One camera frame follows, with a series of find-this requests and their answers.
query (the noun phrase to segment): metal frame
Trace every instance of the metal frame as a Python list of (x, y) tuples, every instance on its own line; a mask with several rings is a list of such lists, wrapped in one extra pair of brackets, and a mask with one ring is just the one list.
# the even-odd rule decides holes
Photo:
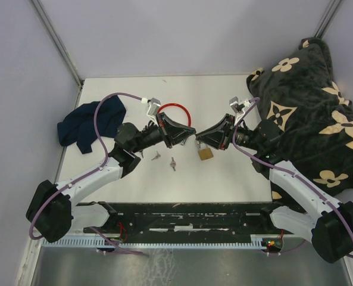
[(320, 22), (313, 34), (313, 37), (322, 39), (330, 27), (336, 13), (339, 11), (340, 6), (343, 4), (343, 0), (331, 0), (327, 6)]
[(51, 38), (53, 44), (56, 47), (60, 57), (65, 62), (67, 68), (69, 69), (71, 75), (73, 76), (74, 81), (77, 83), (79, 87), (82, 87), (83, 80), (77, 72), (76, 65), (70, 59), (70, 56), (61, 41), (60, 37), (57, 35), (53, 25), (48, 17), (48, 13), (46, 13), (43, 5), (40, 0), (29, 0), (36, 14), (38, 15), (41, 23), (43, 24), (45, 30), (47, 31), (49, 37)]
[(16, 275), (14, 286), (31, 285), (33, 274), (38, 264), (41, 245), (42, 240), (28, 239), (20, 261), (20, 267)]

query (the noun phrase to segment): white table surface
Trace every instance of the white table surface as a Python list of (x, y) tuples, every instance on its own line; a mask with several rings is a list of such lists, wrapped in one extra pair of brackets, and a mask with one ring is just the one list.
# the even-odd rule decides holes
[[(225, 113), (232, 113), (229, 99), (251, 98), (246, 76), (172, 76), (172, 77), (115, 77), (86, 79), (79, 105), (99, 101), (113, 92), (127, 92), (146, 98), (158, 98), (162, 104), (177, 102), (184, 105), (192, 117), (197, 132), (219, 122)], [(132, 122), (139, 130), (148, 123), (146, 107), (139, 101), (120, 97), (127, 109), (124, 122)], [(185, 113), (179, 108), (166, 108), (173, 120), (187, 124)], [(252, 129), (260, 118), (251, 112), (246, 124)], [(108, 150), (114, 140), (103, 138)], [(98, 141), (93, 152), (81, 154), (76, 144), (66, 149), (60, 180), (68, 179), (97, 164), (103, 157)], [(151, 161), (157, 151), (158, 160)], [(88, 196), (84, 201), (110, 203), (215, 203), (271, 201), (270, 184), (252, 167), (245, 155), (230, 145), (226, 151), (213, 150), (214, 157), (201, 161), (191, 136), (185, 146), (166, 148), (164, 143), (146, 149), (144, 159), (125, 178), (112, 182)], [(176, 172), (170, 167), (176, 161)]]

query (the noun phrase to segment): black blanket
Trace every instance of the black blanket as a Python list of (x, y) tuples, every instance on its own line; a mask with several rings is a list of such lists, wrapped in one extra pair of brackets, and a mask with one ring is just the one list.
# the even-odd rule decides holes
[(302, 40), (271, 70), (256, 70), (248, 89), (262, 119), (284, 131), (279, 151), (330, 195), (353, 188), (353, 110), (334, 82), (328, 46)]

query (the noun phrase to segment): metal floor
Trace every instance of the metal floor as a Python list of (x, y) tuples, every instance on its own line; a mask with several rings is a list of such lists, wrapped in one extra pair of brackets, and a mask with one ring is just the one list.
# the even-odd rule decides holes
[[(301, 240), (285, 238), (286, 249)], [(306, 243), (267, 257), (261, 250), (143, 249), (104, 256), (92, 248), (42, 247), (32, 286), (347, 286), (343, 260), (328, 264)]]

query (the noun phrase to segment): navy blue cloth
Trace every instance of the navy blue cloth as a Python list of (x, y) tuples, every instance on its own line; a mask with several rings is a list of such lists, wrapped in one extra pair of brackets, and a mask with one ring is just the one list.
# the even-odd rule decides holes
[[(97, 139), (93, 117), (99, 101), (83, 104), (69, 113), (63, 122), (57, 123), (58, 140), (61, 146), (77, 141), (82, 154), (92, 152), (92, 143)], [(114, 138), (122, 124), (126, 109), (119, 97), (106, 100), (98, 111), (97, 127), (101, 136)]]

